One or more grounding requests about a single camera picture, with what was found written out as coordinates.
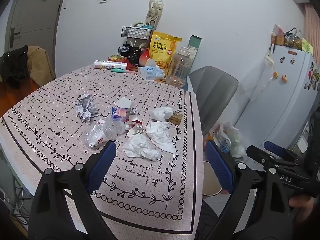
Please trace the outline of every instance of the metal screw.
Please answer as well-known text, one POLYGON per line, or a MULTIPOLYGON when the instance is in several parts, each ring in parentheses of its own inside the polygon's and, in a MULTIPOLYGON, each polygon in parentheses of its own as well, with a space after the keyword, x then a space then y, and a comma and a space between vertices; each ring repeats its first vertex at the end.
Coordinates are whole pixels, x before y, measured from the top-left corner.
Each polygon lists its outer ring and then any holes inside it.
POLYGON ((246 168, 246 166, 245 166, 244 163, 239 163, 238 164, 238 168, 241 169, 241 170, 244 170, 246 168))
POLYGON ((82 168, 83 168, 83 164, 82 163, 78 163, 78 164, 75 165, 75 169, 77 171, 81 170, 82 168))
POLYGON ((50 174, 52 172, 52 169, 51 168, 46 168, 45 170, 44 170, 44 174, 50 174))
POLYGON ((270 168, 269 171, 272 173, 272 174, 275 174, 277 171, 275 168, 270 168))

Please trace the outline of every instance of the blue textured finger pad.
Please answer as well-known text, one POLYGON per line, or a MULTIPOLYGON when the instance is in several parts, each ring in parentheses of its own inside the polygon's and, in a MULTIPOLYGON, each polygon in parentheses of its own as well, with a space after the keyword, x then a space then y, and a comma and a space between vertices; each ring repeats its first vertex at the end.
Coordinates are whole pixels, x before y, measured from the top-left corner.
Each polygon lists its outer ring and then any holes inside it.
POLYGON ((219 152, 214 148, 210 141, 205 146, 205 154, 216 174, 221 187, 227 190, 230 194, 233 193, 233 175, 228 166, 220 156, 219 152))
POLYGON ((275 155, 278 155, 279 157, 284 157, 287 155, 287 151, 286 149, 270 142, 270 141, 266 141, 264 143, 264 148, 272 153, 274 153, 275 155))
POLYGON ((99 160, 89 174, 89 184, 87 186, 87 192, 89 194, 91 194, 94 190, 99 189, 115 157, 116 145, 114 142, 111 142, 110 145, 102 153, 99 160))

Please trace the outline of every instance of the door handle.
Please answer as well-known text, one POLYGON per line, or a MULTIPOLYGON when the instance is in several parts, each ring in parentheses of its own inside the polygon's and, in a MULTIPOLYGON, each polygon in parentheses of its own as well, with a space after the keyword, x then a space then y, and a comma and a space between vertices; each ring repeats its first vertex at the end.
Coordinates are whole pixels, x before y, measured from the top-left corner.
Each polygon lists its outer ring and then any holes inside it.
POLYGON ((18 34, 20 34, 20 32, 15 33, 15 32, 14 32, 14 27, 11 28, 11 32, 10 32, 10 46, 9 46, 10 49, 13 48, 13 39, 14 39, 14 36, 15 36, 15 35, 18 35, 18 34))

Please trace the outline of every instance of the yellow bag of fries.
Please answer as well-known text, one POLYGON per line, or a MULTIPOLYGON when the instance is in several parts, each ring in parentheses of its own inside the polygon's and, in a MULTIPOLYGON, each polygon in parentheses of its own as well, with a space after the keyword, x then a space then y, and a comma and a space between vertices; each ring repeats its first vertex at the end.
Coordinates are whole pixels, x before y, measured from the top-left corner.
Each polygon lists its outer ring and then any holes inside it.
POLYGON ((153 32, 149 56, 159 68, 164 70, 165 76, 168 73, 171 57, 175 53, 178 41, 182 41, 182 38, 173 37, 166 33, 153 32))

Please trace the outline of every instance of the wooden floor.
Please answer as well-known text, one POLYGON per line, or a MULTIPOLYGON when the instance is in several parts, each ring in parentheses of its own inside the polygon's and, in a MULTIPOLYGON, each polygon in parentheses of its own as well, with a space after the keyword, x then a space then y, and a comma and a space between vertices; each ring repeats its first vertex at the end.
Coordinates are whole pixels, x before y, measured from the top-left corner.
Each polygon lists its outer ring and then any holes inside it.
POLYGON ((20 89, 12 89, 5 82, 0 82, 0 117, 16 103, 39 88, 39 86, 30 78, 20 80, 20 84, 20 89))

